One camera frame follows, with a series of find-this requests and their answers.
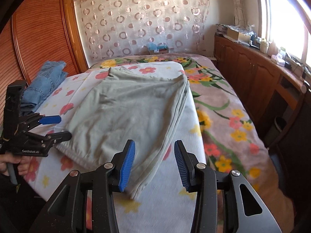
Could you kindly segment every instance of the white bedsheet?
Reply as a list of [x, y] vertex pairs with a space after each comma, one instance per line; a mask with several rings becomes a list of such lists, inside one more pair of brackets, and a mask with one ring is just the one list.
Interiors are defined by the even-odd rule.
[[[183, 68], [176, 62], [159, 62], [125, 65], [133, 73], [164, 78], [176, 78]], [[38, 109], [46, 116], [61, 114], [58, 125], [41, 125], [32, 132], [45, 135], [60, 132], [74, 114], [87, 93], [102, 81], [108, 69], [95, 70], [66, 78], [54, 93]], [[181, 139], [188, 152], [194, 153], [199, 162], [205, 163], [203, 141], [195, 127], [199, 125], [195, 105], [188, 94], [173, 141]], [[25, 177], [29, 185], [47, 200], [73, 169], [84, 170], [52, 148], [47, 158], [33, 157], [30, 172]], [[114, 195], [115, 210], [120, 233], [123, 232], [176, 232], [189, 233], [192, 225], [196, 194], [189, 194], [182, 187], [174, 150], [169, 148], [152, 181], [136, 200], [129, 200], [123, 194]], [[90, 206], [87, 206], [87, 224], [91, 225]]]

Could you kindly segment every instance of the sheer curtain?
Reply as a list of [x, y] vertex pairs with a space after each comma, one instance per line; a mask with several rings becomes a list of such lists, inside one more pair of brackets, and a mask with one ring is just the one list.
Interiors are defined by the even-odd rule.
[[245, 14], [243, 9], [243, 0], [233, 0], [234, 2], [234, 24], [245, 27]]
[[76, 8], [90, 65], [164, 44], [177, 53], [204, 49], [209, 0], [76, 0]]

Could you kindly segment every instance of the light green fabric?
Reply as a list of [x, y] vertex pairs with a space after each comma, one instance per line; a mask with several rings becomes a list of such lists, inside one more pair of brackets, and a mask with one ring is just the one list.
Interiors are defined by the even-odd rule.
[[68, 123], [72, 139], [57, 148], [94, 170], [122, 151], [128, 139], [134, 140], [136, 154], [126, 191], [136, 198], [172, 142], [188, 91], [189, 82], [183, 74], [166, 79], [111, 68]]

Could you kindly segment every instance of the denim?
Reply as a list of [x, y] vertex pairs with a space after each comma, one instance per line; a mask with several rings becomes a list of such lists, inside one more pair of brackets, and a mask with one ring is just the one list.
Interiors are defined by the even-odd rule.
[[21, 100], [20, 115], [35, 113], [48, 96], [65, 80], [68, 73], [63, 72], [64, 61], [46, 61], [26, 88]]

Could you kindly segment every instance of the folded shirt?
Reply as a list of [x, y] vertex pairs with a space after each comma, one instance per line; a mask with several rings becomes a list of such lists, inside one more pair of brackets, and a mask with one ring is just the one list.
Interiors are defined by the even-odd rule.
[[172, 142], [189, 92], [185, 75], [166, 79], [110, 68], [77, 107], [66, 126], [73, 135], [56, 148], [95, 170], [135, 141], [135, 159], [126, 192], [137, 199], [155, 175]]
[[26, 88], [21, 100], [20, 116], [35, 113], [48, 96], [65, 80], [64, 61], [46, 61]]

